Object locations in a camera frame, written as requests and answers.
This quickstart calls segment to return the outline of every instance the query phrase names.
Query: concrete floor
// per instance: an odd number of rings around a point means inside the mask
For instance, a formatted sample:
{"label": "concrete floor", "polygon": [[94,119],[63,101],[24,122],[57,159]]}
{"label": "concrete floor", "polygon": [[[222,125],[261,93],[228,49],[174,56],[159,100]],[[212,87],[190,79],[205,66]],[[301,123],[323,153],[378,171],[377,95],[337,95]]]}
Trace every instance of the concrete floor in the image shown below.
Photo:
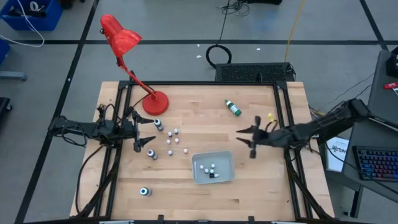
{"label": "concrete floor", "polygon": [[[366,0],[385,40],[398,40],[396,0]],[[100,17],[112,13],[127,29],[144,40],[208,40],[220,34],[223,15],[216,7],[226,0],[100,0],[87,40],[104,40],[99,33]],[[93,0],[75,1],[64,11],[55,31],[44,32],[47,40],[80,40]],[[246,17],[228,16],[223,39],[286,40],[299,8],[299,0],[284,0],[280,6],[250,5]],[[36,40],[30,32],[16,32],[4,21],[0,34],[12,39]],[[294,40],[377,40],[359,0],[307,0],[298,21]],[[40,49],[11,45],[0,70],[26,72],[28,80],[0,80],[0,96],[11,98],[14,110],[0,130],[0,223],[15,220],[27,184],[42,148],[47,126],[75,56],[74,44],[46,44]],[[125,57],[142,80],[214,80],[215,71],[205,60],[209,45],[138,45]],[[282,62],[285,45],[230,44],[233,63]],[[304,82],[309,103],[319,108],[350,86],[374,72],[380,45],[291,45],[289,61]],[[224,63],[222,52],[211,53],[214,62]],[[114,64],[108,45],[86,44],[70,80],[62,114],[69,119],[90,121],[101,82],[124,80]],[[349,99],[371,83],[371,79],[350,90]],[[369,91],[361,99],[367,101]],[[339,101],[324,107],[328,111]],[[76,178],[84,150],[54,139],[37,184],[25,222],[67,218],[75,193]],[[328,181],[336,217],[370,223],[393,223],[398,204],[366,190],[358,219],[343,215],[349,210],[353,192]]]}

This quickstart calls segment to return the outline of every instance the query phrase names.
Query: lamp shade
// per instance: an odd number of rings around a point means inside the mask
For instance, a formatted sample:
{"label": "lamp shade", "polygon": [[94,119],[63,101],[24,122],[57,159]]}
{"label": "lamp shade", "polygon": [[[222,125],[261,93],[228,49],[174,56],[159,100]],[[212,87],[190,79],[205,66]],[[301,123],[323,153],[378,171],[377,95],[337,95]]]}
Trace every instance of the lamp shade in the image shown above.
{"label": "lamp shade", "polygon": [[106,40],[117,58],[131,50],[142,39],[136,32],[123,29],[116,18],[110,14],[101,17],[101,25]]}

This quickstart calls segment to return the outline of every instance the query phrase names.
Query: white bottle cap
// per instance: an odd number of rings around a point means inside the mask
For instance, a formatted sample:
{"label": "white bottle cap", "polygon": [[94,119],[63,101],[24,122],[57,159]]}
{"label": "white bottle cap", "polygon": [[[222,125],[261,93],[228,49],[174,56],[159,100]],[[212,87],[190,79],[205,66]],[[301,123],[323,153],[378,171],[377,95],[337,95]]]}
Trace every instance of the white bottle cap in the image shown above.
{"label": "white bottle cap", "polygon": [[152,150],[152,149],[149,149],[148,151],[147,151],[147,155],[148,156],[154,156],[154,154],[155,154],[155,152]]}
{"label": "white bottle cap", "polygon": [[148,189],[146,187],[141,188],[141,190],[139,191],[139,193],[141,195],[147,195],[148,194]]}

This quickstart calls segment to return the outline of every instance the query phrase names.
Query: blue bin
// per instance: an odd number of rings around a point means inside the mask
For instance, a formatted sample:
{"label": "blue bin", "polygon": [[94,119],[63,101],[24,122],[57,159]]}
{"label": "blue bin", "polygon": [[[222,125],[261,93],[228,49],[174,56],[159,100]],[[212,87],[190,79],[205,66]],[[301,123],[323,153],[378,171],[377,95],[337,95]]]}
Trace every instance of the blue bin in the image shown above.
{"label": "blue bin", "polygon": [[0,64],[6,58],[10,45],[8,45],[4,40],[0,39]]}
{"label": "blue bin", "polygon": [[[54,30],[57,26],[57,23],[62,15],[62,7],[58,3],[58,0],[20,0],[24,9],[29,7],[31,1],[35,1],[38,5],[45,5],[47,16],[40,17],[28,17],[29,22],[37,29],[37,30]],[[12,9],[12,7],[16,7],[20,9],[20,5],[17,0],[8,0],[6,5],[0,11],[0,18],[4,19],[14,30],[30,30],[27,22],[25,21],[25,17],[15,17],[8,16],[8,12]]]}

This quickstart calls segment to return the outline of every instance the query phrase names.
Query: red object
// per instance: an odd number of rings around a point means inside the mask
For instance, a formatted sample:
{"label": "red object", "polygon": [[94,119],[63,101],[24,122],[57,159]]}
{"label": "red object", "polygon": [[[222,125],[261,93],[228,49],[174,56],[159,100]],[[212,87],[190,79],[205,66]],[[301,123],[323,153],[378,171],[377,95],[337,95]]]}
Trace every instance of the red object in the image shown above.
{"label": "red object", "polygon": [[392,88],[395,88],[395,87],[398,87],[398,82],[385,84],[385,85],[383,86],[383,88],[384,88],[385,90],[389,90],[389,89],[392,89]]}
{"label": "red object", "polygon": [[169,107],[169,99],[166,94],[161,91],[152,91],[124,64],[123,55],[136,46],[142,37],[134,31],[123,29],[116,18],[110,14],[101,17],[101,25],[102,32],[116,56],[118,66],[148,92],[148,95],[142,101],[144,110],[150,115],[162,114]]}

